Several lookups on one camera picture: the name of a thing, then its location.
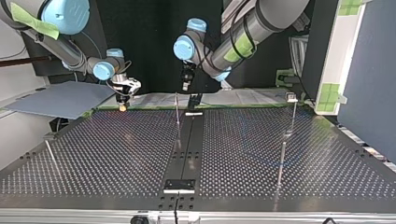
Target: gray sheet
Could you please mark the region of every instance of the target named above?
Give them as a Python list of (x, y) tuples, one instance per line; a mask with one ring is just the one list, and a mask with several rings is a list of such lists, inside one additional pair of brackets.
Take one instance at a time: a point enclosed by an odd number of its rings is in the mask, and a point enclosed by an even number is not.
[(77, 119), (114, 94), (108, 86), (65, 82), (7, 105), (13, 111), (56, 118)]

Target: robot end effector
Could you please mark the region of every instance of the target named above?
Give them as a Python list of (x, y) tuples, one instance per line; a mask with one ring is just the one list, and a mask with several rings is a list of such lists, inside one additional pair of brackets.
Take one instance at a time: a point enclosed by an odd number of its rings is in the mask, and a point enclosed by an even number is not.
[(30, 21), (50, 23), (58, 28), (60, 34), (75, 35), (82, 32), (88, 23), (89, 0), (0, 0), (0, 20), (33, 38), (36, 43), (62, 60), (65, 68), (84, 74), (94, 74), (98, 79), (106, 81), (107, 85), (117, 93), (120, 110), (128, 106), (128, 101), (139, 90), (141, 84), (126, 76), (125, 72), (131, 62), (124, 61), (121, 49), (109, 49), (105, 59), (87, 58), (79, 47), (64, 36), (59, 35), (54, 39), (39, 33), (40, 30), (29, 26), (29, 22), (14, 21), (12, 6), (18, 6), (32, 16)]
[(303, 13), (309, 0), (257, 0), (256, 6), (241, 18), (233, 28), (240, 11), (250, 0), (236, 10), (229, 36), (214, 51), (204, 44), (206, 23), (190, 19), (186, 32), (175, 45), (175, 55), (184, 62), (183, 89), (191, 84), (193, 69), (200, 67), (216, 81), (223, 81), (236, 64), (253, 56), (256, 46), (273, 33), (292, 25)]

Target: green tape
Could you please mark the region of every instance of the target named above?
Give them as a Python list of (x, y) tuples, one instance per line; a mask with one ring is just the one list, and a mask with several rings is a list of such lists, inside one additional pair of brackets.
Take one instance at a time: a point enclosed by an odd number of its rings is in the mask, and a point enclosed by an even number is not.
[(89, 111), (84, 112), (81, 116), (84, 119), (87, 119), (87, 118), (90, 118), (92, 116), (93, 112), (94, 112), (94, 110), (89, 110)]
[(352, 16), (358, 15), (359, 8), (361, 7), (361, 0), (342, 0), (340, 10), (338, 11), (339, 16)]
[(291, 69), (287, 69), (287, 70), (277, 70), (276, 71), (276, 81), (275, 81), (275, 85), (276, 86), (285, 86), (285, 87), (292, 87), (293, 84), (286, 84), (285, 82), (279, 80), (280, 76), (285, 76), (285, 77), (294, 77), (294, 70)]
[[(241, 37), (235, 42), (235, 47), (238, 49), (238, 52), (242, 54), (245, 58), (252, 54), (253, 47), (248, 39), (247, 34), (242, 34)], [(224, 56), (224, 59), (230, 63), (238, 62), (241, 57), (235, 52), (232, 48), (230, 49)]]
[(25, 9), (13, 2), (11, 2), (11, 14), (12, 20), (32, 27), (40, 34), (48, 35), (54, 39), (58, 39), (59, 29), (56, 25), (36, 19)]
[(317, 111), (333, 112), (338, 104), (340, 84), (324, 83), (321, 87)]

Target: metal rod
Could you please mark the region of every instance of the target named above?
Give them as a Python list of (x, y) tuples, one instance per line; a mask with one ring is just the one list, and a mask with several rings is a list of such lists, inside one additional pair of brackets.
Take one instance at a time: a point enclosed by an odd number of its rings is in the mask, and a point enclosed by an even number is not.
[(178, 116), (178, 95), (175, 96), (176, 116), (177, 116), (177, 127), (180, 129), (180, 117)]
[(55, 157), (53, 156), (52, 149), (50, 148), (50, 142), (49, 142), (48, 140), (46, 140), (46, 145), (47, 145), (47, 149), (49, 150), (49, 154), (50, 154), (50, 156), (51, 156), (53, 162), (56, 163)]
[(0, 67), (8, 67), (8, 66), (21, 65), (21, 64), (26, 64), (26, 63), (52, 61), (52, 60), (53, 60), (53, 57), (51, 57), (51, 56), (7, 60), (7, 61), (0, 62)]
[(294, 109), (293, 109), (293, 119), (291, 120), (291, 131), (293, 132), (294, 130), (294, 121), (296, 119), (296, 111), (297, 111), (297, 102), (294, 103)]
[(277, 177), (277, 185), (280, 186), (282, 181), (282, 173), (283, 173), (283, 163), (285, 162), (285, 153), (286, 153), (286, 142), (282, 143), (282, 149), (280, 151), (280, 164), (279, 164), (279, 174)]

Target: metal bracket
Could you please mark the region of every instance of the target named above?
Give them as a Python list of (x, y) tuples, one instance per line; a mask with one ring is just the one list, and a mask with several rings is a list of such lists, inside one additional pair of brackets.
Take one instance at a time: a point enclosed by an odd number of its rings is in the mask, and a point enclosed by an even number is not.
[(190, 95), (189, 104), (187, 106), (186, 116), (202, 116), (204, 113), (195, 107), (201, 104), (202, 94), (192, 94)]
[(193, 194), (195, 193), (194, 179), (170, 179), (166, 180), (163, 188), (165, 194)]

